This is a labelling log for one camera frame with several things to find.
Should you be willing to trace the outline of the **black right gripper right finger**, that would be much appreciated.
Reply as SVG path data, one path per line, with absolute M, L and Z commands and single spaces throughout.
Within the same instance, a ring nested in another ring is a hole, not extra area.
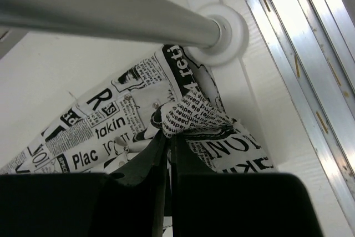
M 216 173 L 171 141 L 174 236 L 322 236 L 307 189 L 286 173 Z

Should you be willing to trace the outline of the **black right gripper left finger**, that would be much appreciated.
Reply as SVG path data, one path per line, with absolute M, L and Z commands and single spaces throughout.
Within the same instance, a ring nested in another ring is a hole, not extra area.
M 162 236 L 166 138 L 105 173 L 1 176 L 2 236 Z

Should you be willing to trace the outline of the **newspaper print trousers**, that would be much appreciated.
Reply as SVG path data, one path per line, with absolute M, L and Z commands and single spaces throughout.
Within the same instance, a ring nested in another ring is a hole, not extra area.
M 108 79 L 81 97 L 1 169 L 22 174 L 31 198 L 24 206 L 1 204 L 2 236 L 81 236 L 95 172 L 109 173 L 141 153 L 159 129 L 189 132 L 190 149 L 212 170 L 258 173 L 272 169 L 266 151 L 242 124 L 201 93 L 190 60 L 179 46 L 163 46 L 151 57 Z M 64 198 L 73 205 L 60 215 Z

